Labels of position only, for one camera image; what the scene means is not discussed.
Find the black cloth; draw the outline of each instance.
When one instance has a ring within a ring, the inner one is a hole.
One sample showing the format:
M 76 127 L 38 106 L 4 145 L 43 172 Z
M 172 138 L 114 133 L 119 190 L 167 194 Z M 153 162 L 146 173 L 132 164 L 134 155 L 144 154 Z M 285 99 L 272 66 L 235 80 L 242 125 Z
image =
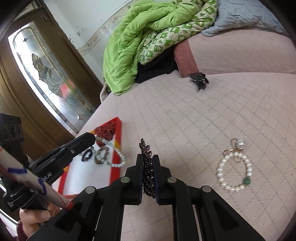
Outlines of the black cloth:
M 141 65 L 138 63 L 135 83 L 140 84 L 153 77 L 170 74 L 174 70 L 178 70 L 178 66 L 174 59 L 174 47 L 170 47 L 148 64 Z

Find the human hand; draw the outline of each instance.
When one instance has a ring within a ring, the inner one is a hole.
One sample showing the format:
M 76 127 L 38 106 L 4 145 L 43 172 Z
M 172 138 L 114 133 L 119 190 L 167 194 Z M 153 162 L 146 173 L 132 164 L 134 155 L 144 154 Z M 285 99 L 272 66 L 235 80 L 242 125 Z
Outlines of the human hand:
M 56 205 L 49 203 L 47 210 L 30 210 L 21 209 L 20 219 L 22 221 L 22 228 L 27 237 L 30 237 L 39 228 L 39 223 L 44 223 L 55 216 L 60 211 Z

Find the fingernail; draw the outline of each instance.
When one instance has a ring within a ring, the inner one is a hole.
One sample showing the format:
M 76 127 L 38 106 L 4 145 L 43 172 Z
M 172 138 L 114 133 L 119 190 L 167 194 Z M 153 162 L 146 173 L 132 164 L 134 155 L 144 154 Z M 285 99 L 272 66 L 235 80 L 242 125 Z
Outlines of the fingernail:
M 43 211 L 43 212 L 41 212 L 41 216 L 42 216 L 42 218 L 43 218 L 44 221 L 47 221 L 47 220 L 50 219 L 50 213 L 49 213 L 49 211 Z

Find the maroon sleeve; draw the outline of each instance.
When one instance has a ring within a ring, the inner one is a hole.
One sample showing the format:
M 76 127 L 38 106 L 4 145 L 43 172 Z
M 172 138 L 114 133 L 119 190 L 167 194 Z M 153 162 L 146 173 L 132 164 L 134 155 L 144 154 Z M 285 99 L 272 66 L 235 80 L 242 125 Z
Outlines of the maroon sleeve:
M 24 230 L 22 229 L 22 222 L 19 221 L 17 224 L 17 239 L 16 241 L 26 241 L 28 239 L 27 235 L 25 234 Z

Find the red and white box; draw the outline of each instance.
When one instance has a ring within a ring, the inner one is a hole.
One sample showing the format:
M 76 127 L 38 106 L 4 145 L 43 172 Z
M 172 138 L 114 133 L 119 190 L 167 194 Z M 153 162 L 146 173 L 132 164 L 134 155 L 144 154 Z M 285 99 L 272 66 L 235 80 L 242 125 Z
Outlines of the red and white box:
M 111 142 L 119 150 L 121 145 L 121 121 L 118 117 L 106 122 L 101 126 L 106 126 L 109 122 L 116 122 L 115 134 Z M 100 149 L 100 147 L 95 143 L 95 150 Z M 103 188 L 109 186 L 111 182 L 119 178 L 120 168 L 111 167 L 106 164 L 96 164 L 94 162 L 94 155 L 91 159 L 82 162 L 82 155 L 77 155 L 72 163 L 65 168 L 64 174 L 53 184 L 53 188 L 57 189 L 58 192 L 65 197 L 72 199 L 81 191 L 83 191 L 88 186 L 94 186 L 96 188 Z M 107 160 L 110 163 L 119 164 L 121 162 L 117 152 L 109 147 L 109 153 Z

